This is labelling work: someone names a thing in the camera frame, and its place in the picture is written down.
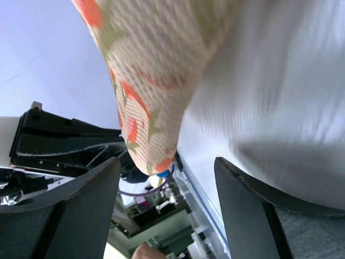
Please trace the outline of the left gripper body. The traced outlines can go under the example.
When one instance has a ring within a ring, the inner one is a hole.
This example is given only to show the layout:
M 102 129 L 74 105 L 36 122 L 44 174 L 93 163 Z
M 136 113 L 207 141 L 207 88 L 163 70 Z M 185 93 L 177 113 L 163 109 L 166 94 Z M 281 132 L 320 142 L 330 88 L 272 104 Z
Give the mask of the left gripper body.
M 10 164 L 29 172 L 76 178 L 116 157 L 121 173 L 136 169 L 119 129 L 106 129 L 42 110 L 34 101 L 20 120 Z

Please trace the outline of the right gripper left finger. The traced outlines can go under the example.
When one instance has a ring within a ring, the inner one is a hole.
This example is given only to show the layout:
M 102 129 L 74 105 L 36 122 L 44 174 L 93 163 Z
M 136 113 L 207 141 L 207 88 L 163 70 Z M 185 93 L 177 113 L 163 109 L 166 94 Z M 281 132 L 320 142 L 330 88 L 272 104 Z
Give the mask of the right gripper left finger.
M 1 258 L 103 258 L 121 164 L 110 158 L 59 187 L 1 207 Z

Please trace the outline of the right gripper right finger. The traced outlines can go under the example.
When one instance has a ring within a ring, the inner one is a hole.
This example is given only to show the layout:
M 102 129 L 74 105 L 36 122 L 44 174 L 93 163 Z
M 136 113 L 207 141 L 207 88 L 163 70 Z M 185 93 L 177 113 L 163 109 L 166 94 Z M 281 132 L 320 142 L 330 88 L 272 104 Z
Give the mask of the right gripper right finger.
M 286 194 L 222 157 L 214 172 L 231 258 L 344 258 L 344 211 Z

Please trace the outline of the floral pink laundry bag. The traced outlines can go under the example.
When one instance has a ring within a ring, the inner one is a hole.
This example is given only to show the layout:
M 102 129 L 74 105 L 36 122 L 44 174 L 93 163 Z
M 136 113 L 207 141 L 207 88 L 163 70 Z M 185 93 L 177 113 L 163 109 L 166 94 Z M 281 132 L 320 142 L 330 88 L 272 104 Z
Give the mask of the floral pink laundry bag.
M 183 114 L 238 1 L 74 1 L 103 55 L 122 135 L 146 175 L 172 163 Z

